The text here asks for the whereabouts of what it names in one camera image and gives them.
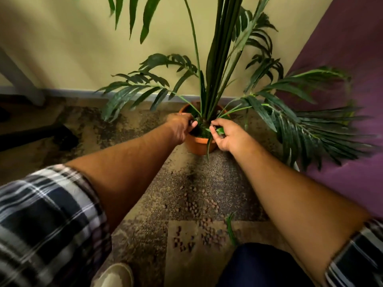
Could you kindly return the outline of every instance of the yellow wall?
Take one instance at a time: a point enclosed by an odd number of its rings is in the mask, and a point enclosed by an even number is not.
[[[139,44],[142,12],[140,0],[133,35],[129,40],[128,2],[125,0],[117,31],[114,17],[108,18],[107,0],[0,0],[0,44],[39,87],[95,90],[114,81],[110,75],[136,70],[153,53],[181,53],[195,63],[193,37],[183,0],[161,0],[149,36]],[[266,8],[279,33],[271,32],[274,57],[281,58],[287,71],[332,0],[271,0]],[[214,34],[216,0],[189,0],[201,67],[204,69]],[[244,0],[254,10],[257,0]],[[226,96],[242,95],[251,76],[244,71],[254,51],[247,48],[234,72],[238,80]],[[175,85],[177,68],[155,73]],[[198,94],[196,78],[180,89]],[[0,85],[8,82],[1,77]]]

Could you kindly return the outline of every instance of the black and white plaid sleeve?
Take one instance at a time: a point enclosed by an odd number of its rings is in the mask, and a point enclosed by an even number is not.
[[[383,286],[383,222],[372,219],[351,237],[325,273],[328,286]]]
[[[0,188],[0,285],[89,286],[112,249],[86,178],[55,165]]]

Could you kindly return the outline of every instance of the forearm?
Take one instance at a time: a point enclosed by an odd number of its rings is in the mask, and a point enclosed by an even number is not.
[[[323,282],[331,257],[370,218],[367,211],[287,167],[254,140],[233,155],[271,220]]]
[[[111,231],[136,204],[177,145],[168,123],[146,135],[67,163],[98,193]]]

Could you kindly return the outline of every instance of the artificial palm plant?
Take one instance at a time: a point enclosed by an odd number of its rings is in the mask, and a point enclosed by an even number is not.
[[[115,13],[116,27],[122,11],[123,0],[108,0],[112,14]],[[153,54],[141,63],[141,67],[128,74],[117,74],[124,81],[112,82],[100,89],[104,93],[118,91],[109,100],[103,110],[103,119],[114,120],[125,104],[135,97],[138,98],[130,105],[134,109],[139,103],[151,94],[157,93],[151,110],[168,96],[172,99],[178,96],[190,105],[192,113],[198,120],[194,135],[208,137],[210,121],[217,117],[226,117],[239,110],[255,110],[271,130],[277,133],[279,141],[283,144],[283,160],[289,160],[293,165],[300,158],[303,168],[316,161],[320,169],[322,156],[328,154],[337,164],[341,159],[357,159],[365,154],[369,144],[356,142],[356,137],[349,127],[349,121],[360,119],[352,115],[356,108],[347,106],[338,109],[296,112],[275,96],[275,91],[289,92],[310,103],[315,103],[310,96],[311,91],[335,81],[349,82],[349,77],[334,68],[320,67],[306,72],[284,76],[283,65],[280,59],[272,57],[273,43],[267,30],[276,30],[270,23],[264,9],[269,0],[259,0],[254,13],[244,9],[242,0],[218,0],[217,16],[214,38],[211,44],[205,75],[199,65],[198,46],[194,30],[193,18],[185,1],[189,14],[191,29],[194,38],[196,65],[185,55]],[[143,43],[149,33],[149,25],[160,0],[147,0],[143,14],[143,28],[140,41]],[[130,0],[130,34],[132,33],[136,18],[138,0]],[[244,89],[244,95],[231,101],[227,106],[234,105],[225,112],[217,111],[218,102],[230,84],[231,75],[241,57],[244,47],[252,46],[259,50],[248,63],[246,69],[254,71],[250,81]],[[184,72],[183,76],[170,88],[169,83],[162,77],[151,73],[155,67],[176,65],[177,72]],[[200,105],[195,106],[178,93],[183,82],[190,78],[199,79]],[[255,87],[261,78],[267,76],[270,83],[261,90]]]

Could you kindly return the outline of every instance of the orange plant pot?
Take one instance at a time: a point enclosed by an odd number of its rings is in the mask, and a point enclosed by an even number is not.
[[[182,109],[179,110],[179,113],[183,113],[189,106],[189,104],[184,105]],[[218,105],[217,110],[223,110],[223,107]],[[185,139],[185,144],[190,153],[204,156],[207,154],[208,140],[207,138],[198,138],[188,134]],[[217,148],[217,143],[212,140],[210,142],[209,153],[213,152],[215,148]]]

